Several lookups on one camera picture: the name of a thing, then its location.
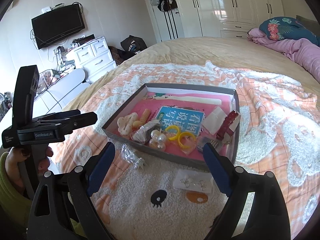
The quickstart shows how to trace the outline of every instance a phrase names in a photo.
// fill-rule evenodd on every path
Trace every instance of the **pink blanket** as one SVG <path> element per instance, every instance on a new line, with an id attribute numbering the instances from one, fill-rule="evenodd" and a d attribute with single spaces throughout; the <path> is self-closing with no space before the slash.
<path id="1" fill-rule="evenodd" d="M 248 39 L 282 53 L 295 63 L 304 67 L 320 83 L 320 47 L 307 39 L 300 40 L 269 40 L 266 34 L 258 28 L 249 31 Z"/>

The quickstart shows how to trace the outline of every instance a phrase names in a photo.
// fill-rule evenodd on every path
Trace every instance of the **beige bed sheet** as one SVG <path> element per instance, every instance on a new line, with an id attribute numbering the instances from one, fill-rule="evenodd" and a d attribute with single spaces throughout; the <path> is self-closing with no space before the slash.
<path id="1" fill-rule="evenodd" d="M 313 76 L 281 53 L 243 39 L 198 37 L 164 41 L 151 46 L 92 84 L 64 110 L 81 109 L 96 91 L 133 64 L 204 65 L 207 60 L 219 67 L 283 74 L 299 81 L 305 92 L 320 95 L 320 84 Z"/>

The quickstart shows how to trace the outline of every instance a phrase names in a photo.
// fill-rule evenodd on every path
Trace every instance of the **black embroidered eye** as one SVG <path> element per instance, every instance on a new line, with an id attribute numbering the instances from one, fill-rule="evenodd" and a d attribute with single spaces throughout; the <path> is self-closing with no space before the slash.
<path id="1" fill-rule="evenodd" d="M 158 190 L 151 196 L 151 203 L 153 204 L 153 207 L 161 207 L 161 203 L 166 199 L 167 192 L 164 190 Z"/>

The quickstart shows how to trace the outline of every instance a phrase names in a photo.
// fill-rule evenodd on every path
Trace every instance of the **wall-mounted black tv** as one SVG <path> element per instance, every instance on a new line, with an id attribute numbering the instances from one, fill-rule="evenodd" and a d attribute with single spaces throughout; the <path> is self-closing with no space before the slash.
<path id="1" fill-rule="evenodd" d="M 53 45 L 85 28 L 79 4 L 46 12 L 31 22 L 38 49 Z"/>

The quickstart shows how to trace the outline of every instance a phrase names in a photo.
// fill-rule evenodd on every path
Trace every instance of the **blue gripper pad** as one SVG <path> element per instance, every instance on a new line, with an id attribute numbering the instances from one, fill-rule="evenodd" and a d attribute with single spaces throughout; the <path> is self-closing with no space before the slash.
<path id="1" fill-rule="evenodd" d="M 93 193 L 99 191 L 101 184 L 115 158 L 115 145 L 111 143 L 109 147 L 100 152 L 100 155 L 101 154 L 102 157 L 99 159 L 88 178 L 87 195 L 89 197 L 91 197 Z"/>
<path id="2" fill-rule="evenodd" d="M 203 157 L 220 192 L 226 194 L 227 197 L 230 197 L 232 194 L 230 176 L 227 170 L 223 167 L 221 158 L 226 158 L 225 164 L 228 166 L 226 168 L 230 168 L 232 166 L 231 168 L 234 169 L 230 160 L 227 157 L 220 156 L 214 148 L 211 149 L 209 143 L 205 144 L 203 147 Z"/>

